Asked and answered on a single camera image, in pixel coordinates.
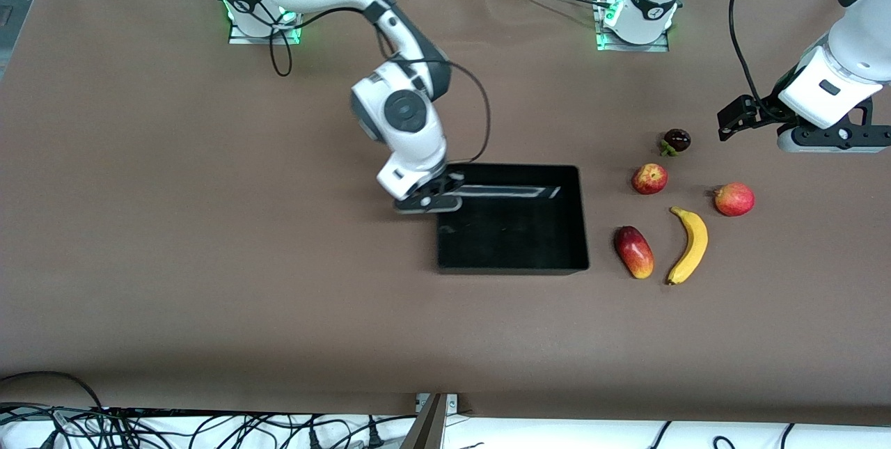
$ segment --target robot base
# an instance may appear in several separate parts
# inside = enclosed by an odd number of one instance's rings
[[[594,27],[597,33],[597,49],[598,50],[620,50],[621,52],[668,52],[668,32],[663,31],[656,42],[638,45],[629,43],[615,34],[614,30],[608,28],[604,22],[612,17],[615,9],[622,5],[621,0],[593,0],[598,2],[607,2],[610,8],[593,7],[594,9]]]

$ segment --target banana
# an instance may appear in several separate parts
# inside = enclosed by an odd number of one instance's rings
[[[687,229],[687,250],[681,256],[674,268],[668,272],[668,285],[675,286],[690,278],[694,269],[700,265],[702,255],[706,253],[709,245],[709,231],[699,214],[685,211],[680,207],[672,207],[671,212],[681,218],[681,223]]]

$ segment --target table surface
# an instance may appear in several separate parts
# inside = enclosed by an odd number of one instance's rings
[[[404,411],[449,391],[497,416],[888,419],[891,152],[719,142],[745,91],[727,0],[684,0],[667,54],[598,52],[575,2],[398,1],[486,85],[483,161],[579,167],[588,271],[436,273],[435,218],[394,214],[388,151],[349,112],[381,62],[358,15],[306,29],[281,79],[266,47],[226,44],[214,0],[35,0],[0,84],[0,372],[67,370],[140,407]],[[761,89],[840,15],[739,0]],[[473,84],[436,105],[451,157],[472,155]],[[660,160],[672,127],[693,147]],[[668,188],[637,195],[656,160]],[[721,217],[707,192],[736,180],[757,207]],[[711,239],[679,287],[660,283],[685,246],[671,205]],[[624,224],[655,253],[648,281],[613,252]]]

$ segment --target black tray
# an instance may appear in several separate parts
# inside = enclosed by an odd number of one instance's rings
[[[575,166],[450,164],[467,185],[529,187],[528,194],[462,196],[436,215],[439,269],[450,274],[572,274],[588,269],[582,192]],[[537,193],[535,187],[541,187]]]

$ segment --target apple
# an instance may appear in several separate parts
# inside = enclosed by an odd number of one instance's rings
[[[655,265],[653,251],[649,249],[647,240],[639,230],[633,226],[623,226],[615,231],[613,243],[615,252],[618,252],[634,278],[647,278],[652,275]]]
[[[659,164],[646,164],[640,167],[631,180],[632,186],[640,195],[652,195],[665,188],[668,183],[668,171]]]
[[[715,193],[715,208],[725,216],[741,216],[755,206],[755,193],[741,182],[722,186]]]

